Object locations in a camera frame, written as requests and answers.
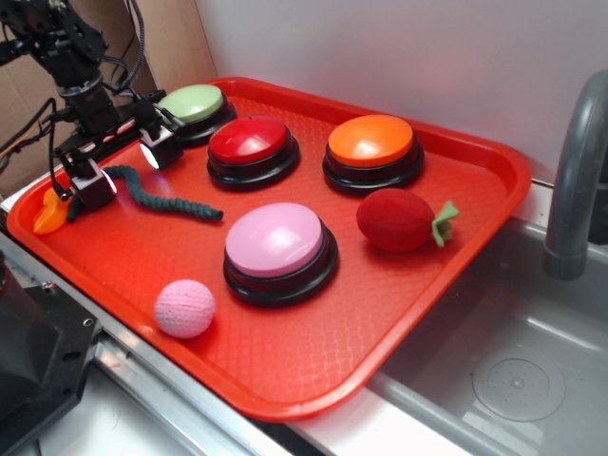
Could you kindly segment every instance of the button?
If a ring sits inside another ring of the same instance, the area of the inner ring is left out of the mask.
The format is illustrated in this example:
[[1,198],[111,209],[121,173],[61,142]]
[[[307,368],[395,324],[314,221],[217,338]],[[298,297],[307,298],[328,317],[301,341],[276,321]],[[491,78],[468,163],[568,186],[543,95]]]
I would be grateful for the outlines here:
[[160,106],[186,124],[206,119],[222,104],[219,87],[204,84],[178,88],[159,101]]
[[220,128],[211,138],[209,147],[220,162],[245,164],[270,157],[285,146],[287,139],[287,127],[281,120],[250,116]]
[[299,163],[300,149],[280,119],[250,116],[216,131],[207,155],[207,170],[216,185],[253,190],[286,178]]
[[395,162],[409,152],[412,144],[413,131],[409,123],[383,114],[342,123],[329,138],[333,157],[358,168]]
[[385,114],[351,119],[330,135],[323,158],[326,182],[365,196],[385,187],[404,187],[418,178],[425,151],[408,122]]
[[239,219],[228,233],[226,253],[244,274],[278,277],[308,264],[322,241],[321,221],[313,211],[280,202]]
[[173,128],[183,147],[207,144],[222,125],[237,116],[235,107],[215,85],[178,88],[160,100],[159,105],[185,124]]
[[291,202],[259,207],[226,238],[224,277],[244,302],[285,307],[323,290],[335,275],[335,237],[309,208]]

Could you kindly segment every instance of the sink drain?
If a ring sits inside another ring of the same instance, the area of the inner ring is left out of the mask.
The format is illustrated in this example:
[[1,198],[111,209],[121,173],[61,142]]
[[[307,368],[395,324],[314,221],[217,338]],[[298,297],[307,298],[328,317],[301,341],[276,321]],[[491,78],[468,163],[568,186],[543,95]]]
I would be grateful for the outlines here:
[[473,372],[473,388],[488,409],[511,421],[536,421],[553,413],[565,393],[558,368],[525,349],[494,351]]

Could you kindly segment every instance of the black button base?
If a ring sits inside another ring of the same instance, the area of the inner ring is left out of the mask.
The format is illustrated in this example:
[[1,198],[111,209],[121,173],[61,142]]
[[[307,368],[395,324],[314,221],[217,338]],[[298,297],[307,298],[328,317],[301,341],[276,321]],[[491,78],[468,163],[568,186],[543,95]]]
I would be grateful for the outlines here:
[[323,290],[333,279],[339,262],[338,246],[332,232],[321,222],[323,244],[318,254],[303,268],[288,275],[259,278],[235,268],[224,259],[224,277],[230,289],[247,304],[281,308],[300,303]]
[[214,184],[227,190],[256,190],[283,180],[295,170],[300,147],[289,133],[285,145],[270,157],[246,164],[227,164],[217,160],[209,149],[207,171]]
[[405,187],[420,176],[425,162],[425,151],[414,136],[414,144],[401,159],[373,168],[357,168],[340,163],[327,147],[323,172],[334,189],[356,196],[365,196],[386,187]]
[[186,126],[178,129],[176,137],[183,147],[196,147],[209,143],[209,138],[222,125],[228,124],[237,116],[237,110],[228,102],[226,96],[222,94],[223,103],[211,116],[199,121],[187,123]]

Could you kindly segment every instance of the orange button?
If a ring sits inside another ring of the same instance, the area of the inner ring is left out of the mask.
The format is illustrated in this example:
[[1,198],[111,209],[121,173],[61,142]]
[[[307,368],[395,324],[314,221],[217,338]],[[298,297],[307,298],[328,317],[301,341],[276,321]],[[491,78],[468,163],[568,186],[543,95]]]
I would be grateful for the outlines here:
[[409,123],[398,117],[373,114],[339,125],[330,135],[332,156],[342,164],[373,168],[393,163],[413,145]]

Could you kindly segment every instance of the rope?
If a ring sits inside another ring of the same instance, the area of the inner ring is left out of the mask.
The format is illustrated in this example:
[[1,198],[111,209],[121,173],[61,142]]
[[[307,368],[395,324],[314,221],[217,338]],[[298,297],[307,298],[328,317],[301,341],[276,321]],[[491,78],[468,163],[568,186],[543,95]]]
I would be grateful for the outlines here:
[[[181,198],[163,198],[150,195],[143,190],[138,172],[130,166],[109,166],[104,168],[104,171],[111,179],[125,179],[126,188],[131,198],[141,206],[153,211],[185,214],[204,220],[219,221],[223,218],[224,213],[222,211],[214,209],[207,204]],[[76,202],[76,200],[80,201],[80,199],[73,198],[69,206],[68,221],[74,221],[82,209],[82,207],[79,208],[77,206],[82,206],[82,202]]]

